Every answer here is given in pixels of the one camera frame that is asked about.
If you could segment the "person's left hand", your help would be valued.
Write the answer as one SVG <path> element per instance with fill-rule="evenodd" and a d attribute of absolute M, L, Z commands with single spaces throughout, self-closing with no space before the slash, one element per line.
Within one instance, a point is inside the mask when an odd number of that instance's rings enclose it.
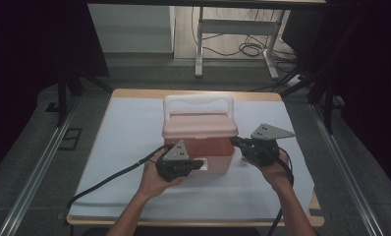
<path fill-rule="evenodd" d="M 162 179 L 156 169 L 156 161 L 163 154 L 159 151 L 152 157 L 143 168 L 140 186 L 137 190 L 136 196 L 141 200 L 149 201 L 150 199 L 161 195 L 166 189 L 180 185 L 185 177 L 178 177 L 171 182 Z"/>

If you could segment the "black floor socket plate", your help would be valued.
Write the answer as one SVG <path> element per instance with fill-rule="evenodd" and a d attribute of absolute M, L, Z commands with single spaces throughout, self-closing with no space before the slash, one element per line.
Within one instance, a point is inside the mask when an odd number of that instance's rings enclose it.
<path fill-rule="evenodd" d="M 82 134 L 82 128 L 69 128 L 58 147 L 59 150 L 75 150 Z"/>

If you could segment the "black metal stand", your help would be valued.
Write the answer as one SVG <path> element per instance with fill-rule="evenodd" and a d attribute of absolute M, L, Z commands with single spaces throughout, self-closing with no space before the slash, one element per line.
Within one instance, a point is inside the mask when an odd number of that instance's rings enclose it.
<path fill-rule="evenodd" d="M 86 79 L 109 93 L 113 92 L 112 87 L 103 83 L 96 76 L 93 76 L 91 73 L 80 67 L 62 70 L 59 73 L 57 80 L 58 102 L 50 103 L 46 109 L 47 112 L 58 113 L 57 127 L 61 127 L 68 119 L 67 90 L 69 90 L 73 96 L 82 96 L 84 93 L 84 86 L 81 82 L 81 78 Z"/>
<path fill-rule="evenodd" d="M 323 127 L 332 135 L 332 112 L 335 105 L 333 102 L 334 79 L 330 77 L 330 71 L 331 69 L 329 66 L 323 66 L 317 72 L 306 75 L 304 79 L 301 79 L 292 87 L 278 91 L 278 94 L 281 97 L 286 97 L 289 94 L 312 84 L 312 88 L 307 95 L 307 100 L 310 103 L 315 104 L 318 103 L 321 98 L 324 98 L 322 114 Z"/>

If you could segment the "metal floor rail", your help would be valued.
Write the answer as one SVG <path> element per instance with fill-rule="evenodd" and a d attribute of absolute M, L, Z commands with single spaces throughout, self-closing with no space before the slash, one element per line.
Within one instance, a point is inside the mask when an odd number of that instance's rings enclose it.
<path fill-rule="evenodd" d="M 311 105 L 313 116 L 317 122 L 320 133 L 325 140 L 331 156 L 339 169 L 340 175 L 345 182 L 345 185 L 351 195 L 351 198 L 359 212 L 369 236 L 384 236 L 378 220 L 367 200 L 364 196 L 355 176 L 349 167 L 343 152 L 341 152 L 334 136 L 329 133 L 323 121 L 323 114 L 317 105 Z"/>
<path fill-rule="evenodd" d="M 21 189 L 15 203 L 0 227 L 0 236 L 15 236 L 30 206 L 37 189 L 39 188 L 53 157 L 61 144 L 68 127 L 77 111 L 81 99 L 75 97 L 70 103 L 67 116 L 62 124 L 56 128 L 46 149 L 40 156 L 39 161 L 29 174 L 29 177 Z"/>

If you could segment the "person's right hand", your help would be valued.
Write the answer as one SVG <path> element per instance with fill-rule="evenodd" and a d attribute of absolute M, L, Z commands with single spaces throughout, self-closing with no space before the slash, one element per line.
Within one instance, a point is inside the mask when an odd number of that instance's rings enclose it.
<path fill-rule="evenodd" d="M 264 179 L 277 194 L 292 187 L 286 170 L 278 162 L 267 166 L 259 166 L 249 160 L 249 164 L 255 166 L 261 172 Z"/>

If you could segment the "white cabinet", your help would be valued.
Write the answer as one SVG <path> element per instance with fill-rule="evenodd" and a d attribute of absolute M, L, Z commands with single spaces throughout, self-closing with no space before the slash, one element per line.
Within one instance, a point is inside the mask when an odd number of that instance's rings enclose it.
<path fill-rule="evenodd" d="M 169 6 L 88 4 L 107 53 L 172 53 L 175 11 Z"/>

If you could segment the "pink storage box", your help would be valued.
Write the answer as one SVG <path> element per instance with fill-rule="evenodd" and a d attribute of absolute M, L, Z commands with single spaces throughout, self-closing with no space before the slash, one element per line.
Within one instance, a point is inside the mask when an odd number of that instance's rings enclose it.
<path fill-rule="evenodd" d="M 195 173 L 228 171 L 235 153 L 230 139 L 239 135 L 232 95 L 167 95 L 163 99 L 163 113 L 164 143 L 183 141 L 189 158 L 203 162 Z"/>

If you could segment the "dark curtain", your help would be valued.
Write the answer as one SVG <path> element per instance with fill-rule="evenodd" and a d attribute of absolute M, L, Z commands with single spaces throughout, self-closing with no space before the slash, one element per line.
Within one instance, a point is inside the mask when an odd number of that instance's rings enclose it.
<path fill-rule="evenodd" d="M 108 75 L 87 0 L 0 0 L 0 163 L 43 89 Z"/>
<path fill-rule="evenodd" d="M 341 37 L 344 47 L 319 76 L 308 100 L 329 89 L 345 105 L 341 115 L 391 180 L 391 0 L 327 0 L 349 8 L 290 13 L 282 39 L 309 74 L 328 63 Z"/>

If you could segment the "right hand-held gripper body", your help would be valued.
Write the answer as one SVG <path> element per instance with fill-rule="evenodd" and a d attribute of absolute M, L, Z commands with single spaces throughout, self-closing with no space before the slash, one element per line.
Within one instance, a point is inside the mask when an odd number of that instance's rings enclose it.
<path fill-rule="evenodd" d="M 244 158 L 253 161 L 259 166 L 273 164 L 279 156 L 277 141 L 294 136 L 294 132 L 268 124 L 261 124 L 251 133 L 249 138 L 244 138 L 249 144 L 245 147 L 248 151 L 247 156 L 244 156 Z"/>

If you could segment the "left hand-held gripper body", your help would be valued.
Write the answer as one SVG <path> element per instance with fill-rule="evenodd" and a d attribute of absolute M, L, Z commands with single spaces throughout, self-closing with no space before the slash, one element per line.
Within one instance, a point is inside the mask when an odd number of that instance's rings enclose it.
<path fill-rule="evenodd" d="M 161 157 L 156 161 L 156 169 L 162 179 L 171 182 L 180 177 L 182 170 L 190 169 L 184 166 L 185 162 L 189 160 L 190 157 L 184 142 L 179 141 L 167 146 Z"/>

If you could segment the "wooden table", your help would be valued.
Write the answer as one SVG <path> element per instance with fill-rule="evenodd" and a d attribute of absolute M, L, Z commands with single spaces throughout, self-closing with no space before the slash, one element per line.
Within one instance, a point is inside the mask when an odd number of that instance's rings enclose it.
<path fill-rule="evenodd" d="M 81 198 L 67 215 L 74 225 L 112 224 L 135 194 L 138 164 L 163 143 L 161 89 L 118 88 L 110 98 L 84 173 Z M 235 152 L 225 174 L 192 173 L 143 210 L 144 226 L 269 226 L 279 211 L 272 188 L 253 166 L 242 166 Z"/>

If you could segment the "white desk frame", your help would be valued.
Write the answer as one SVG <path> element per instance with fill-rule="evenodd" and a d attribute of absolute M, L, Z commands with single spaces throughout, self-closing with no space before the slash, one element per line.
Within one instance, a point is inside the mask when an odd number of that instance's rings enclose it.
<path fill-rule="evenodd" d="M 276 20 L 260 22 L 254 20 L 213 20 L 203 17 L 203 8 L 199 8 L 198 26 L 195 35 L 195 76 L 202 77 L 202 36 L 205 33 L 239 34 L 239 35 L 264 35 L 269 36 L 268 44 L 262 55 L 272 80 L 279 78 L 276 63 L 272 59 L 272 52 L 282 26 L 284 10 L 276 11 Z"/>

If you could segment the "white table mat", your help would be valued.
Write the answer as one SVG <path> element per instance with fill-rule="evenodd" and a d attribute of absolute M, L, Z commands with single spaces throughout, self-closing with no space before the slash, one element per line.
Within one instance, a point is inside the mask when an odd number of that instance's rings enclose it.
<path fill-rule="evenodd" d="M 113 97 L 71 204 L 71 224 L 111 224 L 140 185 L 153 152 L 179 146 L 176 157 L 203 161 L 182 184 L 150 200 L 142 225 L 264 225 L 280 204 L 231 138 L 272 140 L 291 157 L 294 190 L 308 209 L 314 184 L 281 101 L 241 101 L 226 93 Z"/>

